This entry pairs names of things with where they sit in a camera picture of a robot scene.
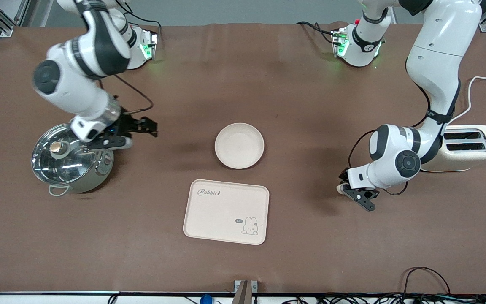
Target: stainless steel pot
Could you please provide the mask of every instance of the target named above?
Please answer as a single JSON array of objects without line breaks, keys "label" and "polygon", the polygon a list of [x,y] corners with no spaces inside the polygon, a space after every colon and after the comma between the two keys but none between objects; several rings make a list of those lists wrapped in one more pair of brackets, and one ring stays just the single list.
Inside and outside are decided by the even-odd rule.
[{"label": "stainless steel pot", "polygon": [[73,133],[69,123],[56,125],[39,138],[31,167],[41,181],[48,183],[48,192],[62,196],[97,188],[113,166],[113,151],[89,151]]}]

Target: table surface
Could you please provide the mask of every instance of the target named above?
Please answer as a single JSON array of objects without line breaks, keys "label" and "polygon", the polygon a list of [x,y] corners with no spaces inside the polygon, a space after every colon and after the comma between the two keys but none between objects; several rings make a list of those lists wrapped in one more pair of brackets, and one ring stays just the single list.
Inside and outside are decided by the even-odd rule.
[{"label": "table surface", "polygon": [[[391,292],[401,290],[406,269],[428,266],[454,293],[486,293],[486,164],[421,173],[403,195],[382,193],[374,212],[335,190],[361,134],[424,115],[404,68],[419,29],[392,25],[380,56],[354,68],[299,25],[163,28],[160,60],[121,75],[154,98],[146,115],[159,137],[136,135],[135,146],[116,152],[96,191],[52,198],[30,156],[38,137],[71,115],[40,98],[31,75],[50,46],[84,30],[16,28],[0,41],[0,291],[223,291],[254,279],[260,292]],[[474,75],[486,76],[486,33],[476,34],[461,65],[459,112]],[[114,77],[104,87],[127,109],[145,104]],[[456,123],[486,124],[486,81],[472,98]],[[260,162],[243,171],[214,154],[216,134],[234,122],[254,125],[266,141]],[[354,164],[370,161],[365,146]],[[266,241],[185,236],[195,179],[267,187]],[[443,286],[414,273],[408,290]]]}]

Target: pot handle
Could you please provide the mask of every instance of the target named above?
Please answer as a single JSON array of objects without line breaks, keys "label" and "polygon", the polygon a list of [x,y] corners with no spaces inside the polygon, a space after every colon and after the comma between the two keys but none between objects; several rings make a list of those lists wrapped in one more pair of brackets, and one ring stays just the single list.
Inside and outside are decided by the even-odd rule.
[{"label": "pot handle", "polygon": [[[69,186],[69,185],[65,185],[65,186],[49,185],[48,186],[48,192],[50,193],[51,196],[59,197],[59,196],[65,195],[67,192],[69,192],[70,188],[71,188],[71,186]],[[65,189],[65,190],[60,194],[55,194],[53,192],[54,189]]]}]

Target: white robot link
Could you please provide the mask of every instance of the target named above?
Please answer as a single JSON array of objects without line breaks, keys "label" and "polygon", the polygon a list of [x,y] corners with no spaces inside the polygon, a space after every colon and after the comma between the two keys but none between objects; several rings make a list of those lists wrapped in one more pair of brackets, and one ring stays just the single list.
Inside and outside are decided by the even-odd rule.
[{"label": "white robot link", "polygon": [[424,24],[406,60],[406,71],[429,99],[423,125],[381,125],[370,137],[371,163],[347,168],[339,193],[366,210],[375,205],[377,188],[386,189],[413,179],[421,164],[432,160],[453,117],[461,83],[459,65],[481,17],[476,0],[359,0],[363,17],[334,33],[337,55],[354,66],[369,64],[389,26],[388,6],[399,4],[411,15],[424,12]]},{"label": "white robot link", "polygon": [[75,114],[71,129],[90,150],[129,148],[131,132],[156,137],[154,121],[147,117],[133,119],[94,82],[124,72],[131,62],[129,43],[110,18],[106,5],[118,4],[113,0],[58,2],[63,8],[81,14],[87,33],[48,50],[46,60],[33,73],[35,91],[54,106]]}]

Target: white robotic arm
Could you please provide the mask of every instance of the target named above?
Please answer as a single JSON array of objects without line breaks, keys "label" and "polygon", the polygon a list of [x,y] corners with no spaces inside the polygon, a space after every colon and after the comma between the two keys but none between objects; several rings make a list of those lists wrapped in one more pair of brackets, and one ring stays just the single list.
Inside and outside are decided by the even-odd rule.
[{"label": "white robotic arm", "polygon": [[74,0],[73,4],[87,33],[48,50],[33,73],[33,88],[54,106],[75,114],[71,128],[92,150],[129,148],[129,132],[156,136],[156,123],[124,114],[116,99],[94,83],[124,72],[131,57],[107,6],[100,0]]},{"label": "white robotic arm", "polygon": [[407,58],[406,71],[430,99],[423,125],[418,129],[378,127],[370,137],[372,163],[345,170],[337,188],[369,211],[375,208],[370,200],[378,195],[376,188],[409,181],[421,164],[436,156],[459,95],[459,65],[481,16],[480,6],[472,0],[420,2],[427,2],[424,25]]}]

